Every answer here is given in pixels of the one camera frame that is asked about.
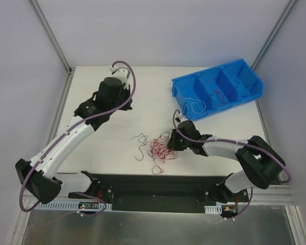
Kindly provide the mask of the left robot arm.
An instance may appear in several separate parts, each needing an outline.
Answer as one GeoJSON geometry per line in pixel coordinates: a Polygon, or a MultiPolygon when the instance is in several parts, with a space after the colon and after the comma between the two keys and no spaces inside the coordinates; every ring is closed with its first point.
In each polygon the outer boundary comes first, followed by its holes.
{"type": "Polygon", "coordinates": [[[15,168],[21,184],[41,203],[47,204],[59,194],[80,192],[85,198],[96,196],[98,180],[88,171],[58,174],[66,158],[107,122],[112,109],[130,110],[130,85],[127,76],[105,78],[92,97],[74,111],[62,134],[54,138],[29,161],[20,159],[15,168]]]}

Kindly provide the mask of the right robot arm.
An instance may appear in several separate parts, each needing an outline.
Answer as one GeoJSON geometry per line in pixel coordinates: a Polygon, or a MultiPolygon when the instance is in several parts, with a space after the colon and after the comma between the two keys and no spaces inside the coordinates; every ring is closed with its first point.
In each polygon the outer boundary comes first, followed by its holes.
{"type": "Polygon", "coordinates": [[[251,187],[267,189],[286,166],[284,160],[260,136],[233,141],[200,134],[194,123],[185,120],[172,130],[167,148],[173,151],[190,149],[201,156],[217,156],[238,161],[242,170],[229,174],[209,190],[210,198],[221,203],[233,200],[251,187]]]}

